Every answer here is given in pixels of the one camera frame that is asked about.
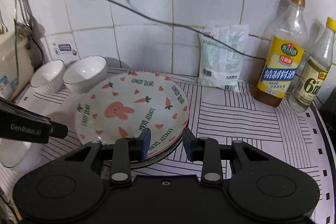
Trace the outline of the cream rice cooker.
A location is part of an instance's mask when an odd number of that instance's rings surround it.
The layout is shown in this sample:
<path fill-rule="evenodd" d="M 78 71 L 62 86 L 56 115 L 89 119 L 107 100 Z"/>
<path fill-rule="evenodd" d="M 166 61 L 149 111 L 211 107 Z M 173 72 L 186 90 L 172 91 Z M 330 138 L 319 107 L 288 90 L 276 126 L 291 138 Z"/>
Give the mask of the cream rice cooker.
<path fill-rule="evenodd" d="M 15 31 L 1 34 L 1 97 L 6 100 L 14 99 L 34 74 L 28 42 Z"/>

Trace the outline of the striped white table mat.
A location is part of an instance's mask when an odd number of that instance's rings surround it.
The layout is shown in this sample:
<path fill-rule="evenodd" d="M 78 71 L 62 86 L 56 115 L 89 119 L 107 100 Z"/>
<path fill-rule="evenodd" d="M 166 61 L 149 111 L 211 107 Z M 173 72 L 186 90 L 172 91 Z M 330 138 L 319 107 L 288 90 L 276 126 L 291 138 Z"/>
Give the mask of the striped white table mat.
<path fill-rule="evenodd" d="M 112 69 L 105 80 L 120 75 Z M 172 78 L 187 96 L 189 128 L 197 137 L 216 139 L 221 144 L 244 141 L 311 176 L 319 187 L 319 202 L 313 211 L 315 223 L 335 223 L 335 163 L 329 135 L 315 106 L 298 114 L 288 100 L 276 107 L 257 102 L 252 87 L 239 84 L 239 92 L 199 86 L 189 77 Z M 47 115 L 69 128 L 64 140 L 52 139 L 43 145 L 41 163 L 56 159 L 82 145 L 75 131 L 77 105 L 85 94 L 62 87 L 55 94 L 40 94 L 29 89 L 19 105 Z M 133 175 L 200 175 L 201 163 L 190 162 L 182 143 L 161 161 Z"/>

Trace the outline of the wall sticker near bowls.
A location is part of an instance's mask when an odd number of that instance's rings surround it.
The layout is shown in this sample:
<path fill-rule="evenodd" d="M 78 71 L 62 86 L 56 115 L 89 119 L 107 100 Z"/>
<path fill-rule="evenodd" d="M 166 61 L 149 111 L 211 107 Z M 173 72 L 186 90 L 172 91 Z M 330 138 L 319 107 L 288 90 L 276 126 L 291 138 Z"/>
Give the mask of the wall sticker near bowls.
<path fill-rule="evenodd" d="M 70 44 L 55 44 L 53 43 L 53 48 L 51 53 L 53 53 L 56 56 L 60 56 L 60 55 L 65 55 L 65 54 L 69 54 L 69 55 L 77 55 L 77 51 L 72 48 L 72 46 Z"/>

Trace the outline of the white salt bag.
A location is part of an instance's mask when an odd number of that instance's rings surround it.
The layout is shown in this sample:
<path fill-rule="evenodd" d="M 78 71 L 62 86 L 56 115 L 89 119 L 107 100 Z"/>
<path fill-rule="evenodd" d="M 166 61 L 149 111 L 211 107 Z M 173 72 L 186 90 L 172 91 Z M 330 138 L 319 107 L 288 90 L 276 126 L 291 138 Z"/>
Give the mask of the white salt bag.
<path fill-rule="evenodd" d="M 198 84 L 239 92 L 249 26 L 206 26 L 199 34 Z"/>

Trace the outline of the hanging metal utensils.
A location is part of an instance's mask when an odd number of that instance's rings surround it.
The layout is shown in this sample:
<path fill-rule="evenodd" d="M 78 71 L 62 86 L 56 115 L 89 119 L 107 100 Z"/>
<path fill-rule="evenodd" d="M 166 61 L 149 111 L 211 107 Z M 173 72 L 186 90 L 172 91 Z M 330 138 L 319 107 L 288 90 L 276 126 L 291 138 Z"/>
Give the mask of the hanging metal utensils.
<path fill-rule="evenodd" d="M 20 35 L 34 39 L 34 17 L 29 0 L 14 0 L 14 27 Z"/>

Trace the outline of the white vinegar bottle yellow cap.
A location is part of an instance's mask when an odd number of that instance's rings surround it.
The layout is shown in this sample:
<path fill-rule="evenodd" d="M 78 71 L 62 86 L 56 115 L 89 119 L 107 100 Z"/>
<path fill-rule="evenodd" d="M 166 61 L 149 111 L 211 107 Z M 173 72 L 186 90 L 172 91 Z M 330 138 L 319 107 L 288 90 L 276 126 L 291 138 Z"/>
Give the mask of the white vinegar bottle yellow cap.
<path fill-rule="evenodd" d="M 335 30 L 335 20 L 328 17 L 326 28 L 311 49 L 301 76 L 289 98 L 290 106 L 297 113 L 307 110 L 327 78 L 333 61 Z"/>

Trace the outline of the white ribbed bowl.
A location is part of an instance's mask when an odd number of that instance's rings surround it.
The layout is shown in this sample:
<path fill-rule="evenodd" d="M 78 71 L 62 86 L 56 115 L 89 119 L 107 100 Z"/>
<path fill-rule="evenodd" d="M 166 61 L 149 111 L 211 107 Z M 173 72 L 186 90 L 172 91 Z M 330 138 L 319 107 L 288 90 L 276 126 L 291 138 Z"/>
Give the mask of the white ribbed bowl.
<path fill-rule="evenodd" d="M 87 56 L 72 63 L 63 74 L 63 83 L 75 93 L 86 93 L 108 74 L 107 60 L 102 56 Z"/>
<path fill-rule="evenodd" d="M 40 94 L 57 93 L 62 84 L 66 66 L 62 60 L 52 60 L 42 65 L 30 80 L 30 87 Z"/>
<path fill-rule="evenodd" d="M 31 143 L 27 141 L 1 139 L 0 153 L 2 165 L 9 168 L 16 166 L 24 158 L 30 147 Z"/>

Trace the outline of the white sun plate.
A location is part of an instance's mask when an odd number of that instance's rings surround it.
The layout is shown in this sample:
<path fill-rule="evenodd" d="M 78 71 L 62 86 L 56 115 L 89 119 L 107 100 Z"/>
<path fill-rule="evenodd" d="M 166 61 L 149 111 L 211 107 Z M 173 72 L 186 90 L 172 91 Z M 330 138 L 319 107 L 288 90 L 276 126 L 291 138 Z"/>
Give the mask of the white sun plate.
<path fill-rule="evenodd" d="M 146 159 L 145 161 L 132 161 L 130 163 L 130 168 L 131 169 L 145 168 L 161 161 L 162 159 L 173 153 L 174 150 L 181 144 L 181 142 L 182 142 L 182 136 L 180 136 L 177 140 L 174 140 L 173 144 L 166 151 L 160 153 L 159 155 L 152 157 L 151 159 Z M 104 161 L 112 161 L 113 150 L 114 150 L 113 144 L 102 145 L 102 149 L 100 152 L 101 158 Z"/>

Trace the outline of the pink rabbit carrot plate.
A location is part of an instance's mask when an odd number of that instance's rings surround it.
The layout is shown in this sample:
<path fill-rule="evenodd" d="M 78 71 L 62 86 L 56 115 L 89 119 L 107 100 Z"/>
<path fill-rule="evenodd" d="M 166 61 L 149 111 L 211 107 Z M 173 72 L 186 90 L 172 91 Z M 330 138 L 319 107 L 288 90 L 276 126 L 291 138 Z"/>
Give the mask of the pink rabbit carrot plate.
<path fill-rule="evenodd" d="M 82 144 L 113 144 L 151 130 L 147 157 L 166 151 L 189 120 L 189 103 L 172 78 L 158 73 L 129 72 L 102 81 L 77 105 L 75 131 Z"/>

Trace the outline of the cooking wine bottle yellow label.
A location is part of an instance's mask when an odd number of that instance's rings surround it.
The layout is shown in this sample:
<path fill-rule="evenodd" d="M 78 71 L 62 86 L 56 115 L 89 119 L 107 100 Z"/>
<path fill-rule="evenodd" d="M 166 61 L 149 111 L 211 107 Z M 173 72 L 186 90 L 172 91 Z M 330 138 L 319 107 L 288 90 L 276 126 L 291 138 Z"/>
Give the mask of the cooking wine bottle yellow label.
<path fill-rule="evenodd" d="M 253 91 L 255 100 L 277 107 L 284 98 L 307 46 L 305 0 L 288 0 L 285 11 L 265 29 L 268 53 Z"/>

